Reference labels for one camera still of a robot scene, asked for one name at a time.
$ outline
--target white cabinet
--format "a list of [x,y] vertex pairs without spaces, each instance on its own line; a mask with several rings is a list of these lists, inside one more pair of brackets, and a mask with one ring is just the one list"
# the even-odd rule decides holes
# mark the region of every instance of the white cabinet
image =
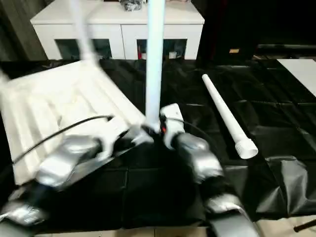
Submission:
[[[146,58],[148,5],[126,12],[119,2],[79,0],[89,34],[100,58]],[[77,59],[79,49],[67,1],[55,0],[31,23],[49,59]],[[204,19],[191,2],[166,2],[166,58],[196,59]]]

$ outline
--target vertical white pole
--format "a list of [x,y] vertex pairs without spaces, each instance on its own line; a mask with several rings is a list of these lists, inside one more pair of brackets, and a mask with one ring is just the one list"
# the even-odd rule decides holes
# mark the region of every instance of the vertical white pole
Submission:
[[88,28],[83,19],[82,8],[79,0],[68,0],[69,11],[72,14],[73,25],[77,32],[78,46],[81,60],[95,61],[96,54],[93,50],[92,40],[88,36]]
[[146,124],[159,130],[165,0],[149,0],[146,67]]

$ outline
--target table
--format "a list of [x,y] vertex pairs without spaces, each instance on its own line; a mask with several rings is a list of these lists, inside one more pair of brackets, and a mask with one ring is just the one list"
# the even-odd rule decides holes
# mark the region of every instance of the table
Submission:
[[[0,66],[16,78],[65,63],[69,61]],[[146,62],[102,60],[100,65],[144,112]],[[255,158],[238,157],[203,85],[203,73],[210,76],[246,134],[255,141],[259,148]],[[316,213],[316,98],[282,64],[275,60],[225,65],[165,61],[161,106],[171,103],[179,104],[184,120],[209,135],[210,147],[253,220]],[[185,129],[201,136],[189,127]],[[60,204],[64,212],[52,221],[54,229],[203,223],[196,188],[176,169],[173,155],[162,156],[151,147],[142,149],[115,160],[65,194],[71,202]],[[102,218],[94,219],[96,213]]]

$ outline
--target glass cabinet door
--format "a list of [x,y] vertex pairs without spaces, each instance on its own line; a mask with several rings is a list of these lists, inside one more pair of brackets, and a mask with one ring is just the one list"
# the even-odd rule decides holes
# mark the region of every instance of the glass cabinet door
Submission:
[[[163,59],[183,58],[186,52],[187,39],[164,39]],[[137,39],[138,59],[147,59],[147,40]]]
[[[63,59],[79,59],[79,48],[76,39],[55,39]],[[112,59],[109,39],[93,39],[93,46],[99,59]]]

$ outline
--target black cable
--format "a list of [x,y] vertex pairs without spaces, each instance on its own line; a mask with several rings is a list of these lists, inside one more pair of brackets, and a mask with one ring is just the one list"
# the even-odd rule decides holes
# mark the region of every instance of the black cable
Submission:
[[202,129],[198,128],[197,126],[193,125],[193,124],[190,123],[190,122],[181,120],[181,119],[179,119],[179,118],[167,118],[167,117],[165,117],[165,119],[170,119],[170,120],[178,121],[178,122],[181,122],[181,123],[183,123],[183,124],[189,125],[190,127],[194,128],[195,130],[197,130],[197,131],[199,131],[201,134],[203,134],[208,140],[211,140],[211,137],[210,137],[206,132],[204,132]]
[[81,120],[81,121],[79,121],[79,122],[76,122],[76,123],[74,123],[74,124],[72,124],[72,125],[70,125],[70,126],[68,126],[68,127],[65,127],[65,128],[63,128],[63,129],[61,129],[61,130],[59,130],[59,131],[57,131],[57,132],[55,132],[55,133],[49,135],[48,137],[46,137],[46,138],[40,140],[39,142],[37,142],[37,143],[36,143],[35,145],[33,145],[32,147],[28,148],[24,153],[22,153],[21,155],[19,155],[19,156],[12,162],[12,164],[15,165],[15,164],[16,164],[17,162],[19,162],[25,155],[27,155],[28,153],[30,153],[30,152],[31,152],[32,150],[34,150],[36,147],[40,146],[40,145],[43,144],[44,142],[46,142],[46,141],[52,139],[52,138],[55,137],[55,136],[58,136],[59,134],[65,132],[65,131],[67,131],[67,130],[73,128],[73,127],[76,127],[76,126],[78,126],[78,125],[80,125],[80,124],[82,124],[82,123],[85,123],[85,122],[88,122],[88,121],[91,121],[91,120],[94,120],[94,119],[109,119],[109,120],[110,120],[110,119],[112,119],[112,118],[113,118],[113,116],[109,116],[109,115],[98,115],[98,116],[93,116],[93,117],[86,118],[86,119]]

